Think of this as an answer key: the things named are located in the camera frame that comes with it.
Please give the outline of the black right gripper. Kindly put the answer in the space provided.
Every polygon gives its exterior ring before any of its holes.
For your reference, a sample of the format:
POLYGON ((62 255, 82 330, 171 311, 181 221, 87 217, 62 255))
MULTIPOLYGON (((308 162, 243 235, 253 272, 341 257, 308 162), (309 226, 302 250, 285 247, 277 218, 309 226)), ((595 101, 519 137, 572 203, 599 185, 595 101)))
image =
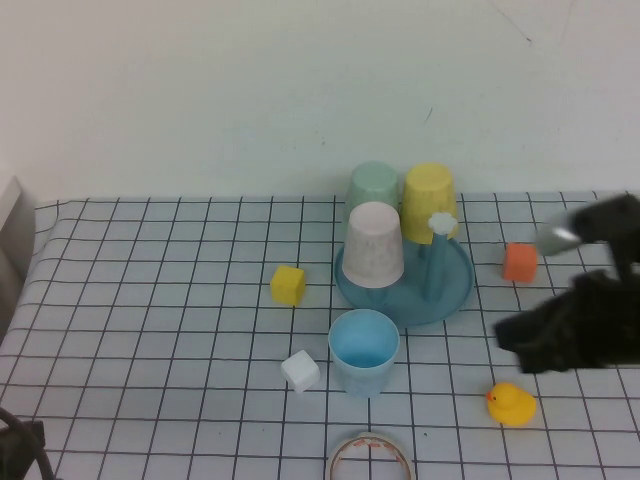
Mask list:
POLYGON ((518 351, 524 373, 566 372, 639 364, 639 274, 625 280, 604 270, 574 277, 552 317, 556 298, 494 325, 498 346, 518 351))

